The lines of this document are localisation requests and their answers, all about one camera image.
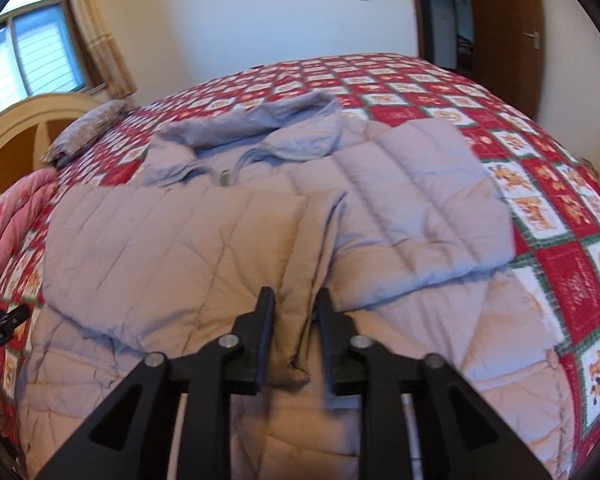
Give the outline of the striped grey pillow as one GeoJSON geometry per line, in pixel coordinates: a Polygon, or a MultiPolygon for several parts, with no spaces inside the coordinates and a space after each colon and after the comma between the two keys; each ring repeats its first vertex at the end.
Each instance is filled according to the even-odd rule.
{"type": "Polygon", "coordinates": [[[53,140],[41,158],[44,165],[62,168],[99,140],[125,114],[127,102],[108,101],[76,119],[53,140]]]}

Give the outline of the cream wooden headboard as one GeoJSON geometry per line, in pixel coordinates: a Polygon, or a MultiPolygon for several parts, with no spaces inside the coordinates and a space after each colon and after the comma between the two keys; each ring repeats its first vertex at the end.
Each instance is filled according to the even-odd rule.
{"type": "Polygon", "coordinates": [[[99,102],[83,93],[49,93],[0,113],[0,196],[43,167],[42,156],[59,133],[99,102]]]}

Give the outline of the window with blue glass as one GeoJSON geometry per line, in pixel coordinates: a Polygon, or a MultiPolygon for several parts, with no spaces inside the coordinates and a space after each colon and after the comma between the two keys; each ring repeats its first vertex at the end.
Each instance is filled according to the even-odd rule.
{"type": "Polygon", "coordinates": [[[0,113],[31,96],[91,85],[67,0],[8,0],[0,13],[0,113]]]}

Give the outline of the brown wooden door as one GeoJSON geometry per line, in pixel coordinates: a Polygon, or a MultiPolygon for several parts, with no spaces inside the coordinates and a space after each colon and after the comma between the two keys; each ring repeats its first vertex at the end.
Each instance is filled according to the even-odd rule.
{"type": "Polygon", "coordinates": [[[544,76],[542,0],[471,0],[474,14],[474,81],[534,119],[544,76]],[[535,50],[525,32],[538,31],[535,50]]]}

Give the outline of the beige patterned right curtain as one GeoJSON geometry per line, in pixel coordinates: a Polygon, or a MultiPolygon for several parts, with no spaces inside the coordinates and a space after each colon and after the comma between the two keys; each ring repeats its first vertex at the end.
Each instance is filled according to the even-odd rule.
{"type": "Polygon", "coordinates": [[[137,92],[129,67],[111,35],[96,0],[69,0],[95,70],[113,99],[126,99],[137,92]]]}

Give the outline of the pink folded quilt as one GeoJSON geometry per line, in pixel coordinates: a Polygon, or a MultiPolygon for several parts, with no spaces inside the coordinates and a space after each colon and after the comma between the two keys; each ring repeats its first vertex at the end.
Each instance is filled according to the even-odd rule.
{"type": "Polygon", "coordinates": [[[35,170],[0,196],[0,277],[58,187],[54,168],[35,170]]]}

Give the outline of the red patchwork bear bedspread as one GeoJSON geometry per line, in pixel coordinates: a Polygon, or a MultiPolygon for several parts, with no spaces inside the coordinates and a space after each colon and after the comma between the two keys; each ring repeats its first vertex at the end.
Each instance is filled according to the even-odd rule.
{"type": "MultiPolygon", "coordinates": [[[[480,379],[476,388],[555,479],[567,479],[600,444],[600,181],[562,144],[525,114],[480,84],[400,54],[359,54],[288,61],[197,84],[139,108],[61,170],[59,194],[79,183],[125,184],[139,179],[150,136],[163,124],[215,117],[230,110],[325,90],[348,116],[398,126],[411,119],[443,118],[460,129],[510,209],[516,277],[557,337],[538,365],[516,378],[480,379]]],[[[67,388],[43,375],[42,398],[24,402],[17,422],[16,379],[27,378],[36,316],[46,307],[42,263],[48,220],[59,198],[46,206],[10,258],[0,278],[0,309],[32,300],[33,321],[16,330],[0,350],[0,410],[14,423],[9,437],[20,445],[29,479],[79,419],[52,417],[47,400],[67,388]]],[[[314,408],[302,390],[276,390],[272,401],[238,399],[238,428],[264,440],[232,445],[234,478],[356,479],[360,413],[353,408],[314,408]]]]}

